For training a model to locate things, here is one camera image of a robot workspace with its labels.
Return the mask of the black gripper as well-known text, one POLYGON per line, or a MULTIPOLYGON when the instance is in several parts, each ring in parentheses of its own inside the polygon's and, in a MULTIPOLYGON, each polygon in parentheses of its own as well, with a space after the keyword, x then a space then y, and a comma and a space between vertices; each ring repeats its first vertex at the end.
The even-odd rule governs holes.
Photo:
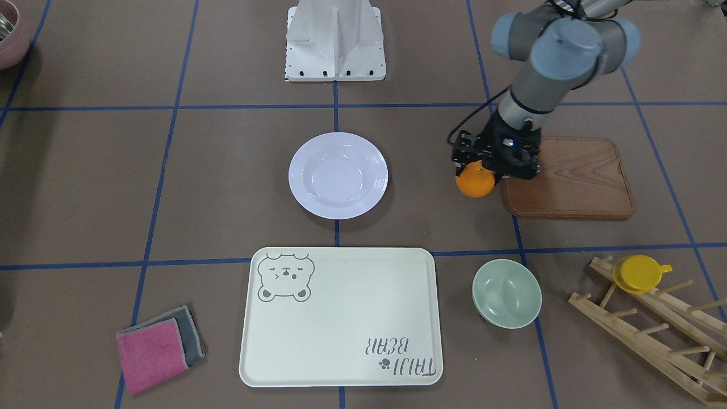
POLYGON ((460 127, 452 130, 452 161, 457 177, 465 166, 477 161, 495 173, 496 181, 506 177, 531 180, 540 173, 538 155, 542 133, 535 129, 531 118, 526 118, 524 126, 516 129, 494 113, 477 135, 460 127))

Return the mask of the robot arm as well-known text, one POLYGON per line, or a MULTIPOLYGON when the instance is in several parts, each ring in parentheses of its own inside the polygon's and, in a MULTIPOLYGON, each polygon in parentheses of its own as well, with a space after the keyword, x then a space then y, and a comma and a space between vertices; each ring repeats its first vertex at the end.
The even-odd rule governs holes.
POLYGON ((496 54, 523 63, 496 95, 498 108, 483 131, 457 125, 447 137, 460 177, 480 163, 495 181, 530 180, 540 173, 538 155, 545 119, 572 91, 620 69, 636 57, 641 34, 618 18, 625 1, 546 1, 528 13, 501 16, 491 32, 496 54))

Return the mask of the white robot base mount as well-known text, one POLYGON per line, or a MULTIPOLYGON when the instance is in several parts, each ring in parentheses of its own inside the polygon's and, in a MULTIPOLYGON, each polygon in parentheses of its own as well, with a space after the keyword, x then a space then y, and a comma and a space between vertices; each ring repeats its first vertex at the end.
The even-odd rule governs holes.
POLYGON ((382 81, 382 15, 369 1, 300 1, 287 11, 284 78, 382 81))

